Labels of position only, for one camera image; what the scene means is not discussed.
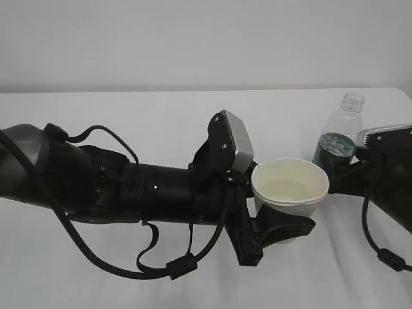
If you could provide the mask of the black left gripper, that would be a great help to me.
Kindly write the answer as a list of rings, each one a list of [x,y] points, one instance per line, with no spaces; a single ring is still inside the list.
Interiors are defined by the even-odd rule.
[[[205,191],[195,196],[196,222],[216,226],[209,242],[195,255],[197,261],[212,250],[223,230],[238,264],[255,267],[263,257],[262,248],[307,236],[314,229],[315,221],[311,218],[279,212],[265,204],[254,219],[250,216],[247,200],[253,197],[250,179],[256,165],[252,162],[245,172],[229,170],[214,175]]]

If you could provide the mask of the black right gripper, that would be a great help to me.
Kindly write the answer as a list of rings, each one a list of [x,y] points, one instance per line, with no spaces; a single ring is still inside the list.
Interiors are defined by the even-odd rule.
[[[411,232],[411,147],[365,149],[351,156],[321,152],[321,165],[330,180],[329,193],[368,197]]]

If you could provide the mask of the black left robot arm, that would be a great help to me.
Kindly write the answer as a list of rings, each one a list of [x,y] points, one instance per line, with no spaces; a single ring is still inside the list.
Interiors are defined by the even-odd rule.
[[[208,137],[186,169],[141,164],[133,151],[120,154],[86,145],[89,131],[69,136],[60,127],[21,124],[1,131],[1,196],[54,211],[80,251],[96,266],[131,279],[176,277],[198,262],[226,231],[242,266],[256,266],[269,245],[309,234],[315,222],[264,205],[250,217],[253,159],[236,161],[236,144],[226,124],[209,126]],[[162,268],[138,264],[135,272],[99,259],[74,222],[142,223],[158,241],[156,222],[213,225],[197,254],[187,251]]]

